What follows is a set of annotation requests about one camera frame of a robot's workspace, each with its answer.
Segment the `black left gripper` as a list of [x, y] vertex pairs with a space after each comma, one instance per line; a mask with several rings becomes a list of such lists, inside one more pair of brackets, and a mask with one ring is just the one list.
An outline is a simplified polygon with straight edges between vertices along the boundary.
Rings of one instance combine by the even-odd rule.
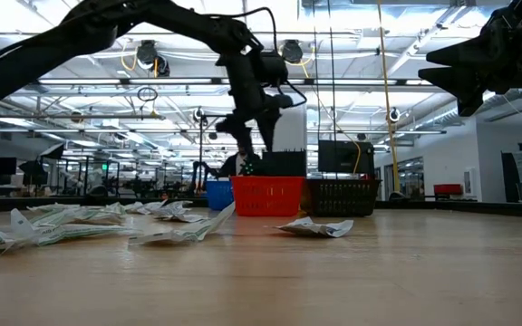
[[224, 55], [224, 67], [229, 78], [230, 92], [236, 108], [234, 115], [227, 115], [217, 124], [217, 131], [230, 134], [244, 150], [252, 149], [250, 132], [243, 120], [258, 116], [258, 128], [268, 152], [273, 151], [276, 123], [281, 117], [280, 109], [294, 106], [290, 96], [268, 95], [266, 87], [256, 77], [256, 63], [260, 52]]

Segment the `white building column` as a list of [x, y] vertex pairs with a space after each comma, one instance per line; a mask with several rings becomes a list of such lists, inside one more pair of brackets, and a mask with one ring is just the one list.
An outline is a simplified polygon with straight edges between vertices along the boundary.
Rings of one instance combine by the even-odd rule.
[[306, 146], [305, 106], [281, 110], [275, 125], [275, 151], [302, 151]]

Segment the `person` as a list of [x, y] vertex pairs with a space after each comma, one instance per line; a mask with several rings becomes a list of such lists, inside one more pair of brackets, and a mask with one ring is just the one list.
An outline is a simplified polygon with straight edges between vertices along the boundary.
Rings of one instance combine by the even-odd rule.
[[245, 147], [237, 144], [237, 153], [228, 157], [217, 173], [218, 177], [243, 176], [244, 167], [248, 163], [259, 160], [260, 157], [255, 153], [248, 153]]

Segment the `red plastic basket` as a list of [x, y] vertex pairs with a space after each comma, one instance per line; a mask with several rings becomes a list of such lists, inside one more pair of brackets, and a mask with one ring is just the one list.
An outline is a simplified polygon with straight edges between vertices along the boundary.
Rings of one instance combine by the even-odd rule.
[[296, 216], [304, 177], [238, 176], [230, 179], [239, 216]]

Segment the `blue plastic basket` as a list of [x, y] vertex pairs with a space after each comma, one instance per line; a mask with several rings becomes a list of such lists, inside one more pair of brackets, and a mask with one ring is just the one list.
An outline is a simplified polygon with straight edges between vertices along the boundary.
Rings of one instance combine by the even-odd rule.
[[221, 211], [234, 202], [233, 188], [230, 180], [207, 182], [208, 207]]

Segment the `black hanging monitor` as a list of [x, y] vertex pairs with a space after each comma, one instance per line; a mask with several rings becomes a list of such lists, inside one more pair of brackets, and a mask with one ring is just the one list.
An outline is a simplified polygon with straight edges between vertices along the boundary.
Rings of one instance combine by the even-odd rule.
[[330, 173], [374, 174], [374, 147], [370, 142], [318, 141], [318, 170]]

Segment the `black plastic basket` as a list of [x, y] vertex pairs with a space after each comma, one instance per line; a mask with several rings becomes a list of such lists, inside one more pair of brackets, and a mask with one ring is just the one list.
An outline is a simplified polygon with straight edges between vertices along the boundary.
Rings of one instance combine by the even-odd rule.
[[307, 179], [309, 212], [320, 217], [370, 216], [380, 181], [377, 179]]

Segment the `dark standing panel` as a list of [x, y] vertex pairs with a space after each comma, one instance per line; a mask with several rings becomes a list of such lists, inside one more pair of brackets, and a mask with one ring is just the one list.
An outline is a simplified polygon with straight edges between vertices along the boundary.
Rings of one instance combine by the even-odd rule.
[[512, 153], [501, 153], [505, 197], [508, 203], [517, 203], [519, 193], [517, 185], [520, 183], [517, 164]]

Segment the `white blue-print packet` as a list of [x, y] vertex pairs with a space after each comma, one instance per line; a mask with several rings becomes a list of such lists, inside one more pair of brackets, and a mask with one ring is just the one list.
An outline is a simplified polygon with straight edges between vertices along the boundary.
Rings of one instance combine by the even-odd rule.
[[166, 200], [159, 202], [149, 202], [143, 204], [136, 202], [126, 205], [124, 210], [131, 214], [154, 215], [154, 216], [176, 216], [185, 214], [189, 208], [191, 201], [173, 201]]
[[344, 220], [339, 223], [319, 224], [310, 217], [296, 219], [286, 225], [277, 226], [276, 229], [300, 236], [323, 236], [339, 238], [351, 231], [353, 220]]
[[37, 228], [18, 210], [10, 212], [12, 232], [22, 238], [35, 238], [39, 235]]
[[126, 208], [125, 206], [121, 205], [119, 202], [107, 205], [103, 207], [102, 212], [111, 214], [114, 216], [125, 216], [126, 215]]

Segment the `red storage bin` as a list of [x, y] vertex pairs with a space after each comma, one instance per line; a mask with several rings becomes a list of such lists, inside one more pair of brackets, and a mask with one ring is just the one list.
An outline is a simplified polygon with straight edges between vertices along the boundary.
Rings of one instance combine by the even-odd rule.
[[433, 186], [435, 197], [462, 196], [463, 188], [461, 184], [435, 184]]

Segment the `overhead light bar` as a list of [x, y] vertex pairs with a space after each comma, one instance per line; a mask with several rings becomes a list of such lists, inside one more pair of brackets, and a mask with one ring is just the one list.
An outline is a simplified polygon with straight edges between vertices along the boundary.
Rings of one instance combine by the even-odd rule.
[[[388, 84], [394, 86], [430, 86], [428, 81], [415, 79], [290, 79], [289, 82], [297, 86], [364, 86], [372, 88]], [[229, 85], [229, 78], [207, 77], [207, 78], [130, 78], [130, 79], [40, 79], [34, 82], [39, 85]]]

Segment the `black studio lamp shade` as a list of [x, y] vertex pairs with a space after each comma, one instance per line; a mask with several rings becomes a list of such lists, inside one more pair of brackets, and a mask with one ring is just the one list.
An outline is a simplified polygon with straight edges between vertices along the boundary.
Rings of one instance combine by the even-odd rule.
[[50, 148], [46, 149], [42, 153], [40, 153], [38, 155], [38, 157], [58, 160], [58, 159], [62, 158], [64, 149], [65, 149], [65, 144], [58, 143], [58, 144], [55, 144], [55, 145], [51, 146]]

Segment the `silver ventilation duct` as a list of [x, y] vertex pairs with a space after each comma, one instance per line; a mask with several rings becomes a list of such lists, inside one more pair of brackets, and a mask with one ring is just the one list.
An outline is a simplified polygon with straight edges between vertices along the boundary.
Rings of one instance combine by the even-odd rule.
[[[483, 95], [483, 104], [478, 108], [476, 114], [507, 104], [508, 101], [515, 101], [520, 99], [521, 96], [522, 91], [519, 90], [510, 90], [505, 95], [497, 95], [492, 91], [487, 91]], [[424, 134], [428, 130], [444, 129], [446, 127], [460, 125], [465, 120], [466, 117], [459, 116], [457, 105], [451, 103], [428, 114], [422, 121], [418, 120], [416, 123], [411, 123], [407, 127], [400, 129], [400, 133]]]

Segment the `black background rig frame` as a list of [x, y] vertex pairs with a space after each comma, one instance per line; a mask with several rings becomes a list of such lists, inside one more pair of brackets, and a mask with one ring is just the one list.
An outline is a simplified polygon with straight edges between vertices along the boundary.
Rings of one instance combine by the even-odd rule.
[[[205, 127], [210, 127], [209, 123], [205, 123], [208, 119], [207, 114], [203, 114], [201, 121], [198, 123], [198, 160], [193, 162], [193, 171], [191, 175], [191, 182], [196, 184], [198, 181], [201, 185], [204, 185], [208, 180], [208, 176], [215, 177], [216, 179], [222, 178], [218, 177], [218, 171], [220, 168], [212, 168], [207, 162], [203, 161], [203, 153], [204, 153], [204, 133]], [[261, 172], [261, 157], [259, 160], [254, 161], [252, 163], [248, 163], [244, 167], [245, 174], [243, 176], [253, 175], [255, 173]]]

